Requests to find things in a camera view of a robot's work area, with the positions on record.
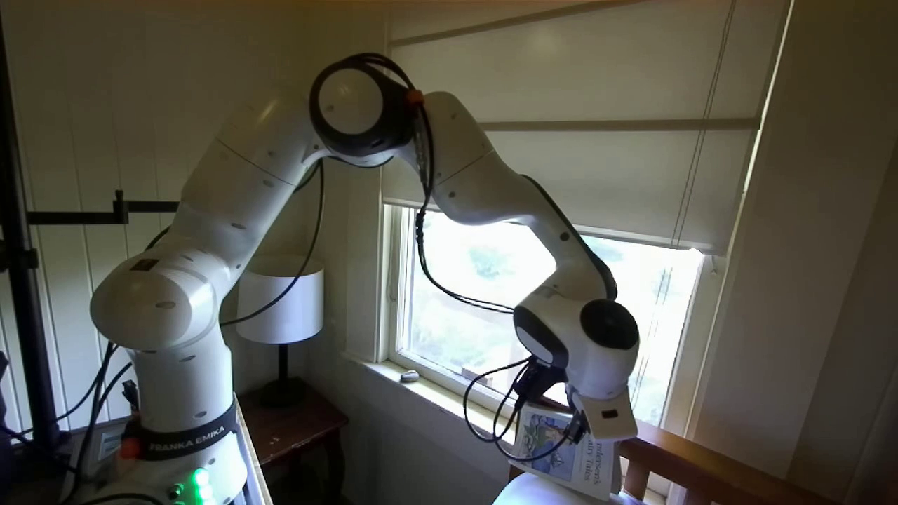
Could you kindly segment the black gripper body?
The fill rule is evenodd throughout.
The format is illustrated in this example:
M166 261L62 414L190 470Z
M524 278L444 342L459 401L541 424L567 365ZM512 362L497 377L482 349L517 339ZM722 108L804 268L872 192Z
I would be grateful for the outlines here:
M549 365L541 365L538 360L528 360L521 365L521 370L517 375L517 380L512 380L512 397L517 397L512 407L517 410L521 410L528 404L556 407L556 410L570 417L570 424L567 424L563 435L570 440L580 440L584 433L587 433L584 417L576 407L567 407L567 404L553 401L546 397L546 390L562 386L562 383L563 383L563 370L562 367L549 367Z

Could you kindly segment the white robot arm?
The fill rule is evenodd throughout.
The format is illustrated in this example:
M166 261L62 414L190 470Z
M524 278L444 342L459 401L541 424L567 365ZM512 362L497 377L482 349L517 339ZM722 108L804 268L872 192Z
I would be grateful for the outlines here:
M136 422L113 478L80 502L235 505L249 464L221 303L243 269L296 261L282 212L324 160L399 160L417 174L425 209L459 226L529 227L553 272L511 310L528 349L517 397L563 387L567 435L597 440L615 470L616 446L636 435L628 377L639 334L611 269L534 177L501 164L454 97L417 91L381 53L352 53L239 108L188 177L170 227L93 293L93 325L131 353Z

